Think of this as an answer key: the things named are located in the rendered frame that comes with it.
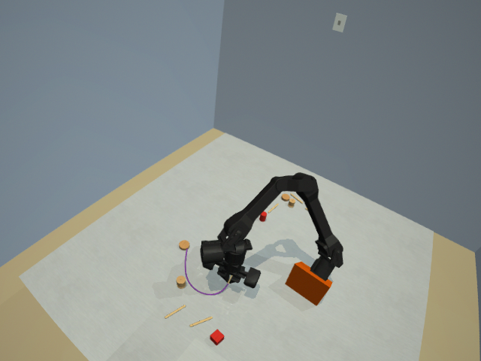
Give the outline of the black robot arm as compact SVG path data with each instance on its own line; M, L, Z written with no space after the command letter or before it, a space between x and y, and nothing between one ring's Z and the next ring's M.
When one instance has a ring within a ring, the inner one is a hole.
M217 236L218 240L201 242L201 263L222 262L225 258L230 263L239 263L243 260L243 265L247 250L253 249L250 240L246 238L247 234L256 219L283 191L296 192L306 204L319 235L319 239L315 242L319 250L318 254L321 255L312 264L310 270L327 281L334 267L340 268L343 265L343 246L331 232L320 205L319 188L315 177L301 172L271 178L267 186L245 209L225 221L223 229ZM228 236L227 239L226 236Z

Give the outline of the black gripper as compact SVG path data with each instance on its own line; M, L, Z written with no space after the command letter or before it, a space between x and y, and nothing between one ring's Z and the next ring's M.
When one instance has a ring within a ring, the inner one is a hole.
M244 280L245 286L255 288L261 272L260 270L256 270L252 267L248 272L246 272L245 267L242 266L242 262L230 263L229 261L226 261L226 259L224 258L222 262L207 263L207 264L203 264L203 266L209 270L212 270L214 265L216 264L219 266L218 268L219 270L217 274L221 278L224 278L224 280L227 283L229 281L229 275L232 275L229 282L230 284L234 282L239 283L241 278L244 279L246 277Z

